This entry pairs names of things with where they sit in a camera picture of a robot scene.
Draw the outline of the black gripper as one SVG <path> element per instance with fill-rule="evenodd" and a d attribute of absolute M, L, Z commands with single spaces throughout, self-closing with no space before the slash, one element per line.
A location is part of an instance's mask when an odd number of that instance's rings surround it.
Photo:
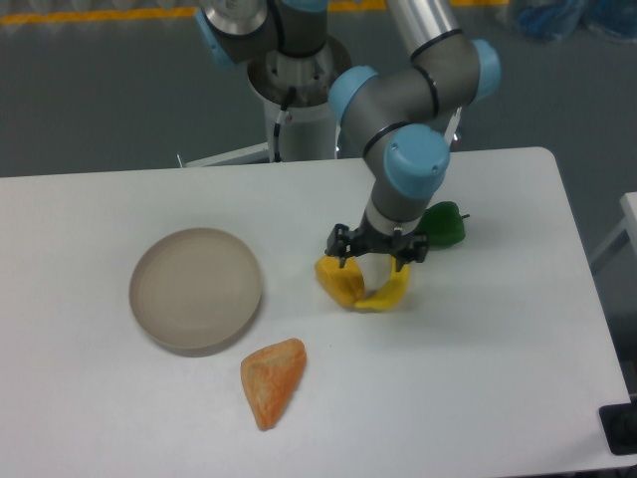
<path fill-rule="evenodd" d="M 339 269 L 343 269 L 349 258 L 366 254 L 388 254 L 395 259 L 393 270 L 399 273 L 406 265 L 413 262 L 423 263 L 429 251 L 427 234 L 403 234 L 400 226 L 390 228 L 389 234 L 374 229 L 371 224 L 363 222 L 355 230 L 337 223 L 333 226 L 326 240 L 324 253 L 337 261 Z"/>

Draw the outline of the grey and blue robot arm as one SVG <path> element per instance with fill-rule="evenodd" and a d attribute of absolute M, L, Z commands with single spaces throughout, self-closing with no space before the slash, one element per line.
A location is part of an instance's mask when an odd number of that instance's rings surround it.
<path fill-rule="evenodd" d="M 386 254 L 423 262 L 420 220 L 442 184 L 450 139 L 431 129 L 441 114 L 492 94 L 502 66 L 486 41 L 467 38 L 446 1 L 390 1 L 409 57 L 381 76 L 354 66 L 327 31 L 324 1 L 212 1 L 194 15 L 208 52 L 245 64 L 262 100 L 272 162 L 333 158 L 344 135 L 374 176 L 359 226 L 333 227 L 325 252 L 345 264 Z"/>

